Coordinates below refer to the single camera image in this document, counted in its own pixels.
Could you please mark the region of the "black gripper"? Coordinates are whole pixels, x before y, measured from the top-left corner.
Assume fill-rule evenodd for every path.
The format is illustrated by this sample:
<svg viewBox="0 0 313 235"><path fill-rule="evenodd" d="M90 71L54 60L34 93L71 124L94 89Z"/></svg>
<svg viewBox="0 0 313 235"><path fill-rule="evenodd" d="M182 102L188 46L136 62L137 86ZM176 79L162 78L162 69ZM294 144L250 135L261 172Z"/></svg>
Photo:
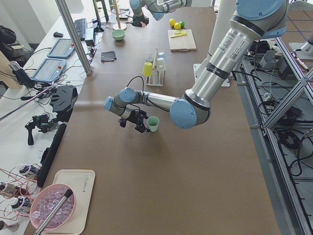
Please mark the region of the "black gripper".
<svg viewBox="0 0 313 235"><path fill-rule="evenodd" d="M127 121L136 124L135 130L140 133L150 132L150 129L144 125L144 120L148 119L147 113L141 109L131 110L128 118L120 118L118 120L121 127L125 128Z"/></svg>
<svg viewBox="0 0 313 235"><path fill-rule="evenodd" d="M149 18L145 16L133 16L132 26L141 26L140 22L149 24Z"/></svg>

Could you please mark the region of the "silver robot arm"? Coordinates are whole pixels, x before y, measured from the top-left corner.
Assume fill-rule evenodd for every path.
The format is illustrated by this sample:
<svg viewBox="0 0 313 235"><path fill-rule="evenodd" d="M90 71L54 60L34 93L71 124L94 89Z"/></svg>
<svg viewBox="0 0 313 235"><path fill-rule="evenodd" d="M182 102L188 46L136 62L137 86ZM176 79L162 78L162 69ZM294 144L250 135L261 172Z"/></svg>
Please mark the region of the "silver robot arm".
<svg viewBox="0 0 313 235"><path fill-rule="evenodd" d="M211 113L211 99L255 40L283 35L287 28L287 0L238 0L229 19L229 30L211 57L207 57L192 88L183 96L172 97L147 91L122 89L108 96L104 108L121 117L121 122L136 123L131 104L155 106L169 112L179 128L189 129L205 123Z"/></svg>
<svg viewBox="0 0 313 235"><path fill-rule="evenodd" d="M149 18L144 16L143 7L152 14L157 21L161 20L167 13L175 11L179 8L191 7L191 0L164 0L158 4L157 0L131 0L129 2L133 12L130 24L135 27L145 27L149 24Z"/></svg>

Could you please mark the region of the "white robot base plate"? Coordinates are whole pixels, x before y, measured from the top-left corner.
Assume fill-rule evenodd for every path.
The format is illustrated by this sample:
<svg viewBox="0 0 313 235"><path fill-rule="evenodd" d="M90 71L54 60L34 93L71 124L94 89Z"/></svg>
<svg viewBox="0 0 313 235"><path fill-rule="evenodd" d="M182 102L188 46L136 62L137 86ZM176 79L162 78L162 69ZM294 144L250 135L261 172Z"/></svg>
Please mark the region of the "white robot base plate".
<svg viewBox="0 0 313 235"><path fill-rule="evenodd" d="M212 82L218 82L221 84L219 87L229 87L230 81L228 77L226 79L221 78L220 76L207 71L206 65L202 64L193 64L193 70L194 70L194 80L195 83L197 83L201 78L206 77L208 78L208 81L212 84Z"/></svg>

